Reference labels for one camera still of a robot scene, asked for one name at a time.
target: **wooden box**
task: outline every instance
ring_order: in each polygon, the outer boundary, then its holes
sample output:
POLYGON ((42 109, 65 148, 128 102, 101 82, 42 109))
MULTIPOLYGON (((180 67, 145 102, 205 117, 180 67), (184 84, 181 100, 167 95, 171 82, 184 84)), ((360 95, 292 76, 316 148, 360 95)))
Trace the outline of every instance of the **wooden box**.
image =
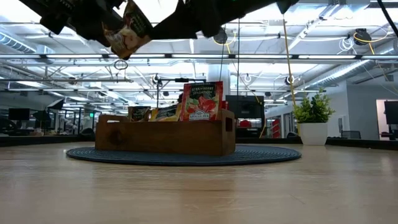
POLYGON ((101 115, 95 148, 225 156, 235 151, 235 119, 227 110, 221 111, 220 118, 218 121, 128 122, 124 116, 101 115))

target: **white flower pot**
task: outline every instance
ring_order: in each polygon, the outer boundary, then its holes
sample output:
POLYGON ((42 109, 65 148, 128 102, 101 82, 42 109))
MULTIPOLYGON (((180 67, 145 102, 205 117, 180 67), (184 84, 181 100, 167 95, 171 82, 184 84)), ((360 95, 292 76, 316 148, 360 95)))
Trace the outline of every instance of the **white flower pot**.
POLYGON ((300 137, 304 145, 324 146, 328 138, 327 123, 300 124, 300 137))

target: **snack package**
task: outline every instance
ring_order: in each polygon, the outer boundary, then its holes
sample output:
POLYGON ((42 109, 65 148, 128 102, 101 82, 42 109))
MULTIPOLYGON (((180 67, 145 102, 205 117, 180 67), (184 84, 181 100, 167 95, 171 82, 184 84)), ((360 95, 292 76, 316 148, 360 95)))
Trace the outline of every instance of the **snack package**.
POLYGON ((150 114, 149 106, 129 106, 128 108, 129 116, 127 117, 129 121, 148 121, 150 114))
POLYGON ((149 121, 178 121, 182 104, 153 109, 149 121))
POLYGON ((138 48, 151 41, 149 33, 153 27, 133 0, 127 1, 123 15, 124 26, 120 30, 108 30, 104 35, 111 44, 112 52, 119 58, 128 58, 138 48))
POLYGON ((222 98, 223 82, 185 84, 180 120, 216 120, 222 98))

